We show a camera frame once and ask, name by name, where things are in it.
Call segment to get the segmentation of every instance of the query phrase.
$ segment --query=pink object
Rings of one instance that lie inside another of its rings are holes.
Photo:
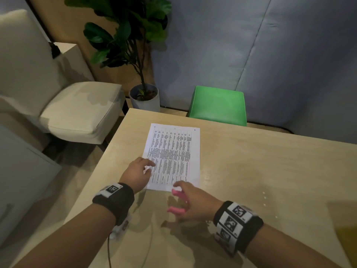
[[[175,189],[172,189],[171,192],[175,197],[179,197],[185,200],[186,202],[188,202],[189,198],[186,196],[186,194],[183,191],[177,191]]]
[[[186,211],[185,211],[185,209],[181,209],[181,208],[169,207],[167,209],[167,212],[168,213],[173,213],[176,216],[180,216],[180,215],[184,214]]]

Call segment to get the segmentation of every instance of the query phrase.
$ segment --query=chair back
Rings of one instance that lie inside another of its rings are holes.
[[[51,47],[26,10],[0,15],[0,97],[36,126],[62,89]]]

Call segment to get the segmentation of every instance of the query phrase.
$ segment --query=plant pot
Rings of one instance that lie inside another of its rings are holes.
[[[134,98],[136,98],[137,94],[139,94],[139,89],[142,89],[141,84],[136,85],[129,92],[129,97],[130,97],[133,107],[136,109],[141,109],[141,110],[160,112],[160,95],[159,95],[157,87],[155,85],[151,85],[151,84],[146,84],[146,87],[148,90],[155,91],[157,93],[156,96],[153,99],[148,100],[148,101],[138,101],[138,100],[134,99]]]

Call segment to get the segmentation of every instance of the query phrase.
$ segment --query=green cushion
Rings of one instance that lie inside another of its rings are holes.
[[[196,86],[187,116],[247,126],[243,92]]]

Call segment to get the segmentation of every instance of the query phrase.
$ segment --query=wooden table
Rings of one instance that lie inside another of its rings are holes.
[[[201,188],[247,205],[263,220],[350,267],[329,206],[357,202],[357,145],[130,109],[66,221],[105,185],[119,180],[144,150],[151,123],[201,128]],[[230,259],[212,225],[171,223],[167,192],[136,195],[124,238],[110,246],[113,267],[253,267]],[[106,244],[91,267],[108,267]]]

